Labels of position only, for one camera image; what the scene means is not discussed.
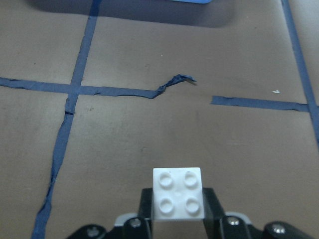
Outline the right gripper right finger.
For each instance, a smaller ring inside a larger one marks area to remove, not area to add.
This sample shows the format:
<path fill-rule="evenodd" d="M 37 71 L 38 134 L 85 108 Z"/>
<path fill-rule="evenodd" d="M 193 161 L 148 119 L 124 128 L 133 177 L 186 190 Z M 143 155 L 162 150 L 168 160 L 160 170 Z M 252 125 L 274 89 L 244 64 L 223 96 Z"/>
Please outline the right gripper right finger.
<path fill-rule="evenodd" d="M 203 188 L 203 224 L 208 239 L 237 239 L 239 218 L 226 215 L 214 190 Z"/>

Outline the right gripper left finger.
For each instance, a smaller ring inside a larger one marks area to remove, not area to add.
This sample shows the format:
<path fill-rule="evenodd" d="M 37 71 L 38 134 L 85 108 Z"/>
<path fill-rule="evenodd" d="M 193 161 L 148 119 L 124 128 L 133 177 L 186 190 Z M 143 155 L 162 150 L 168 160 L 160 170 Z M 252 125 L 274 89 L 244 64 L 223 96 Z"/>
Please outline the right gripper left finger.
<path fill-rule="evenodd" d="M 144 188 L 141 192 L 138 213 L 128 218 L 122 226 L 123 239 L 152 239 L 153 189 Z"/>

